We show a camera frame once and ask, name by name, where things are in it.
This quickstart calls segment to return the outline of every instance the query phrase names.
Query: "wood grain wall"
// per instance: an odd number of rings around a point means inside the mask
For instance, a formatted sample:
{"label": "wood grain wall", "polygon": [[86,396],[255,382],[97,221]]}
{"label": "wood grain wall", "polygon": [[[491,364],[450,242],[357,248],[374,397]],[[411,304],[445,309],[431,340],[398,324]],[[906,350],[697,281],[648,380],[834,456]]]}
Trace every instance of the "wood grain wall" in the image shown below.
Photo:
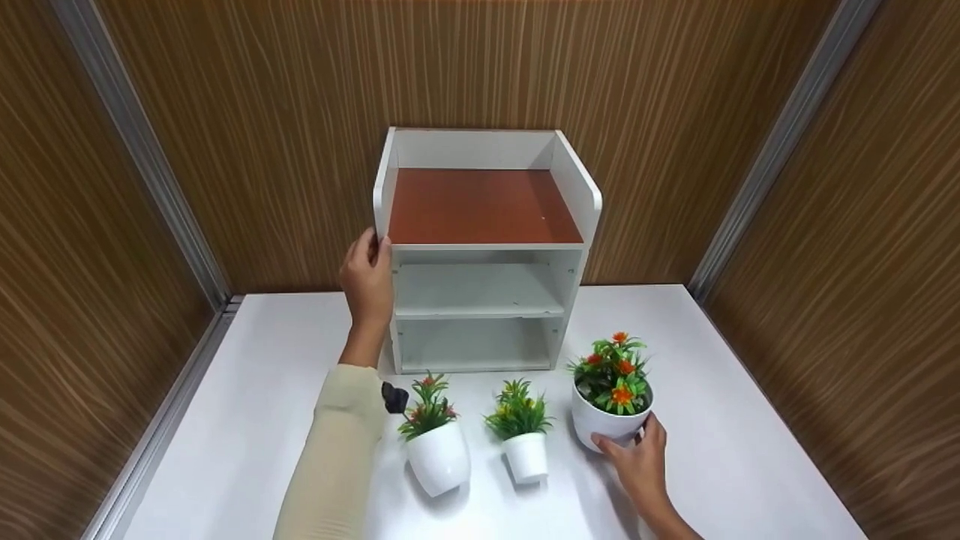
{"label": "wood grain wall", "polygon": [[887,0],[708,299],[871,538],[960,538],[960,3]]}
{"label": "wood grain wall", "polygon": [[591,283],[685,282],[836,0],[98,0],[236,293],[337,287],[390,125],[560,128]]}
{"label": "wood grain wall", "polygon": [[0,538],[78,538],[212,313],[47,2],[0,27]]}

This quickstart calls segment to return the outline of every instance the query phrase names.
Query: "sleeve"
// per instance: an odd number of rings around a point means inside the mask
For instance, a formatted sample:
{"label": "sleeve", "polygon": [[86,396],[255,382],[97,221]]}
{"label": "sleeve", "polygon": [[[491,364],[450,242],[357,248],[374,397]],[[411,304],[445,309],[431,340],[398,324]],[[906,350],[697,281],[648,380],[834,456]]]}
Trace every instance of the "sleeve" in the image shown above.
{"label": "sleeve", "polygon": [[372,368],[338,364],[326,376],[274,540],[363,537],[373,453],[387,418],[380,386]]}

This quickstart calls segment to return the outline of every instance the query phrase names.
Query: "tabletop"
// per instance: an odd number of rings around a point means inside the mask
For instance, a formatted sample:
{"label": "tabletop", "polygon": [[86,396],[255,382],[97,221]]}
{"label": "tabletop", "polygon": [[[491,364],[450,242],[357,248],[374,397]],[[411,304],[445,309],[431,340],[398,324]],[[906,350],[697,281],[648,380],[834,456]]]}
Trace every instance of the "tabletop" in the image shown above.
{"label": "tabletop", "polygon": [[[160,461],[126,538],[266,539],[300,457],[324,377],[349,328],[342,293],[249,295]],[[681,285],[582,287],[558,368],[453,374],[468,486],[429,499],[405,463],[393,416],[367,514],[371,539],[652,538],[602,456],[569,420],[568,359],[613,331],[651,354],[655,411],[668,432],[667,489],[706,538],[864,538],[847,509]],[[381,377],[409,388],[410,376]],[[483,427],[503,380],[523,376],[557,418],[549,478],[514,487]]]}

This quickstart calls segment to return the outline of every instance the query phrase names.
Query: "white shelf unit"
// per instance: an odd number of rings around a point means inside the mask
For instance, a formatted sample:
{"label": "white shelf unit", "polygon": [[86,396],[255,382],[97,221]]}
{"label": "white shelf unit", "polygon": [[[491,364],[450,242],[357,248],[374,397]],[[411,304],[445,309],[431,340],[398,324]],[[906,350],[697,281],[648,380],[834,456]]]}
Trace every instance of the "white shelf unit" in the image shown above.
{"label": "white shelf unit", "polygon": [[554,367],[601,208],[559,131],[390,128],[373,212],[396,371]]}

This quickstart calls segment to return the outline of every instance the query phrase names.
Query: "green leaves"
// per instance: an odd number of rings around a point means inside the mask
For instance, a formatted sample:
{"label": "green leaves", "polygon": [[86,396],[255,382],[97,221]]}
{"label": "green leaves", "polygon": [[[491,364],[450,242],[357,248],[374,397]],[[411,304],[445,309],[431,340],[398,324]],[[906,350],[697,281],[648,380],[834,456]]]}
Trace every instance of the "green leaves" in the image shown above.
{"label": "green leaves", "polygon": [[612,414],[636,414],[648,405],[646,344],[626,332],[598,339],[592,354],[567,365],[577,391],[593,406]]}
{"label": "green leaves", "polygon": [[457,418],[457,413],[450,406],[450,402],[447,398],[443,398],[443,392],[449,387],[444,377],[446,375],[438,375],[434,378],[428,371],[423,380],[413,382],[414,393],[420,401],[403,413],[406,421],[397,430],[405,440],[411,441]]}
{"label": "green leaves", "polygon": [[484,417],[484,423],[500,440],[524,433],[546,433],[553,425],[546,416],[546,401],[540,395],[530,398],[528,380],[504,380],[503,390],[496,396],[496,411]]}

